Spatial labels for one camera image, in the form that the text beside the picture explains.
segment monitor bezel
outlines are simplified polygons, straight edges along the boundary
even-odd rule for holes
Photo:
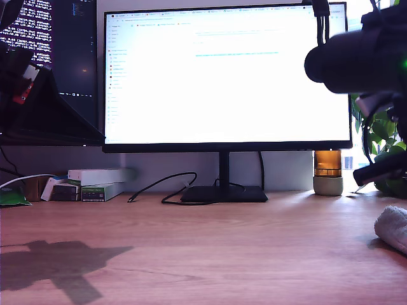
[[[332,2],[329,4],[342,4],[345,8],[345,30],[348,31],[347,4],[346,2]],[[104,12],[104,75],[103,75],[103,133],[106,135],[106,20],[110,14],[126,13],[156,13],[166,11],[194,11],[194,10],[225,10],[240,8],[266,8],[287,6],[311,6],[311,4],[254,4],[243,6],[211,6],[201,8],[170,8],[157,10],[125,10]],[[195,153],[195,152],[221,152],[221,151],[319,151],[329,149],[350,149],[352,141],[352,101],[348,95],[349,113],[349,140],[330,141],[288,141],[288,142],[227,142],[227,143],[154,143],[154,144],[107,144],[102,146],[105,153]]]

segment white box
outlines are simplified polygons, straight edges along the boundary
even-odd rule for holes
[[[134,180],[137,172],[131,168],[109,168],[104,170],[69,170],[68,179],[80,182],[80,186],[94,186]]]

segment web browser window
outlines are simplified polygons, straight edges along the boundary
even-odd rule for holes
[[[311,6],[108,13],[106,143],[349,140],[348,95],[305,74],[316,33]]]

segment wooden desk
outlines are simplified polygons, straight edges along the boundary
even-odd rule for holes
[[[161,197],[1,210],[2,304],[407,304],[407,257],[373,230],[386,205],[406,201]]]

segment monitor base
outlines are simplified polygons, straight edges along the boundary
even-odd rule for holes
[[[218,186],[193,186],[181,198],[182,202],[266,202],[266,194],[259,186],[230,186],[227,191]]]

